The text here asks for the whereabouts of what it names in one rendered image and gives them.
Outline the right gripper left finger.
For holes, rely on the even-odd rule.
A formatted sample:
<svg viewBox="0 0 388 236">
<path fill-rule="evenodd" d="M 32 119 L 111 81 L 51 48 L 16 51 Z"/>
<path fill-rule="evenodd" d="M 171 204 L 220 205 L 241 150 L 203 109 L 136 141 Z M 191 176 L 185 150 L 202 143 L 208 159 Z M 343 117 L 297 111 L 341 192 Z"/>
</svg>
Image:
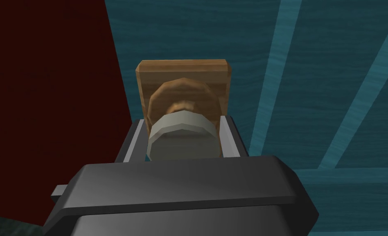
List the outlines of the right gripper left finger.
<svg viewBox="0 0 388 236">
<path fill-rule="evenodd" d="M 115 163 L 145 162 L 148 143 L 148 133 L 145 121 L 135 120 L 120 148 Z"/>
</svg>

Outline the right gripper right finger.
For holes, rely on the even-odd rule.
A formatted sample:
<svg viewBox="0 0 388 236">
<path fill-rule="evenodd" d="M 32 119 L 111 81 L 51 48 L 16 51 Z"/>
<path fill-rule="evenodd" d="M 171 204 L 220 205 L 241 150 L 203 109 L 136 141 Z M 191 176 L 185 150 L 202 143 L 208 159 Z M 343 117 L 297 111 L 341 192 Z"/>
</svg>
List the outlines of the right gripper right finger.
<svg viewBox="0 0 388 236">
<path fill-rule="evenodd" d="M 219 136 L 223 157 L 248 157 L 248 151 L 231 116 L 221 116 Z"/>
</svg>

